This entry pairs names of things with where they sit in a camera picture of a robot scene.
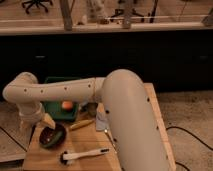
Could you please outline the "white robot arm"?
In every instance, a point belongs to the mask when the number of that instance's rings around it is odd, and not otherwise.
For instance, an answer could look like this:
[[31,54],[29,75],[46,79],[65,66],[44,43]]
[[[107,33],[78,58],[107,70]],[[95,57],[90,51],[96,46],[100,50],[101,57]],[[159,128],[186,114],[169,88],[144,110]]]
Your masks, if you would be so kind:
[[16,104],[21,119],[31,124],[44,116],[43,101],[101,103],[124,171],[171,171],[145,84],[130,70],[46,84],[38,83],[29,72],[22,72],[4,87],[2,95]]

